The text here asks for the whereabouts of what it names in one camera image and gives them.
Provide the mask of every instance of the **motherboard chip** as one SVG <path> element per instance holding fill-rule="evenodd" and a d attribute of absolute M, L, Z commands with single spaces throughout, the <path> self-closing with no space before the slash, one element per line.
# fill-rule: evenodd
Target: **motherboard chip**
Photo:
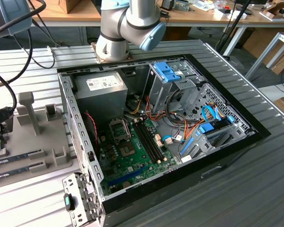
<path fill-rule="evenodd" d="M 120 147 L 120 151 L 123 157 L 133 155 L 135 153 L 134 147 L 131 143 L 126 143 Z"/>
<path fill-rule="evenodd" d="M 113 169 L 108 169 L 108 170 L 105 171 L 105 174 L 106 174 L 107 176 L 112 175 L 112 174 L 114 174 L 114 173 L 115 173 L 115 172 L 114 172 Z"/>

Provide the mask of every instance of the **wooden desk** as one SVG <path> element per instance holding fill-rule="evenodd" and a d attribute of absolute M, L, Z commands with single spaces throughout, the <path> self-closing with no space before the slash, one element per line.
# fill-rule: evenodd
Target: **wooden desk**
<path fill-rule="evenodd" d="M 227 1 L 228 6 L 232 9 L 234 4 L 232 1 Z M 162 0 L 158 1 L 158 6 L 161 6 Z M 198 9 L 194 6 L 190 6 L 191 11 L 179 11 L 171 10 L 169 12 L 168 26 L 226 26 L 229 22 L 228 18 L 217 19 L 214 16 L 214 10 L 209 10 L 207 12 Z M 246 19 L 241 19 L 238 26 L 248 27 L 263 27 L 263 26 L 283 26 L 284 22 L 271 22 L 259 14 L 262 10 L 253 9 L 253 15 L 247 15 Z"/>
<path fill-rule="evenodd" d="M 40 13 L 47 26 L 100 26 L 101 16 L 91 0 L 81 0 L 69 13 L 60 13 L 45 9 Z"/>
<path fill-rule="evenodd" d="M 228 0 L 228 5 L 233 8 L 233 2 Z M 191 11 L 171 10 L 167 26 L 175 27 L 226 27 L 229 19 L 217 19 L 214 11 L 207 12 L 191 6 Z M 233 36 L 229 46 L 223 55 L 229 55 L 247 27 L 284 27 L 284 22 L 270 22 L 259 14 L 260 10 L 253 10 L 253 15 L 248 15 L 246 19 L 241 19 L 238 23 L 238 30 Z M 40 13 L 48 26 L 100 26 L 101 16 L 91 0 L 81 0 L 81 2 L 69 13 L 59 13 L 45 9 Z"/>

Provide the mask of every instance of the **yellow wire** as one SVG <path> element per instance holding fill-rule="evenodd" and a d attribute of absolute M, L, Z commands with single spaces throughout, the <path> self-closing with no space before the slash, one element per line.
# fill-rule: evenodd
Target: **yellow wire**
<path fill-rule="evenodd" d="M 133 111 L 133 112 L 130 112 L 130 114 L 136 114 L 139 111 L 140 104 L 141 104 L 141 100 L 138 103 L 137 109 L 135 109 L 135 111 Z"/>

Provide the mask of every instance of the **slotted metal surface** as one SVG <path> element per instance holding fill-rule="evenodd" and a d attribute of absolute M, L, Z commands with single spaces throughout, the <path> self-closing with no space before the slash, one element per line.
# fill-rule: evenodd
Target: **slotted metal surface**
<path fill-rule="evenodd" d="M 223 172 L 122 226 L 284 226 L 284 116 L 280 111 L 201 41 L 161 42 L 151 52 L 134 45 L 130 48 L 135 59 L 193 54 L 272 135 Z M 56 68 L 96 63 L 89 46 L 54 48 L 54 52 Z M 46 49 L 34 50 L 33 56 L 44 65 L 51 64 Z M 21 50 L 0 51 L 0 74 L 12 78 L 26 57 Z M 32 91 L 35 109 L 50 103 L 62 107 L 55 69 L 44 70 L 31 63 L 11 85 L 16 93 Z M 0 88 L 0 107 L 10 104 L 8 91 Z M 68 169 L 0 188 L 0 226 L 70 226 L 62 179 L 78 168 L 75 162 Z"/>

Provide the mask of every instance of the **blue pcie slot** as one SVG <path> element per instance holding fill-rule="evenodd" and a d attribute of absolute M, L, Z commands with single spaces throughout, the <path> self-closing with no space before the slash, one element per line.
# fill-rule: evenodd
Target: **blue pcie slot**
<path fill-rule="evenodd" d="M 185 153 L 185 151 L 188 149 L 188 147 L 190 146 L 190 144 L 194 141 L 194 138 L 190 138 L 190 140 L 188 141 L 188 143 L 186 144 L 186 146 L 182 149 L 181 151 L 181 155 L 183 155 Z"/>
<path fill-rule="evenodd" d="M 142 168 L 140 168 L 140 169 L 138 169 L 138 170 L 136 170 L 136 171 L 134 171 L 134 172 L 132 172 L 132 173 L 130 173 L 130 174 L 126 174 L 126 175 L 121 176 L 121 177 L 119 177 L 119 178 L 117 178 L 117 179 L 114 179 L 114 180 L 108 182 L 108 186 L 113 186 L 113 185 L 115 185 L 115 184 L 124 182 L 124 181 L 126 181 L 126 180 L 128 180 L 128 179 L 130 179 L 130 178 L 133 178 L 133 177 L 139 175 L 145 168 L 146 168 L 146 167 L 143 166 Z"/>

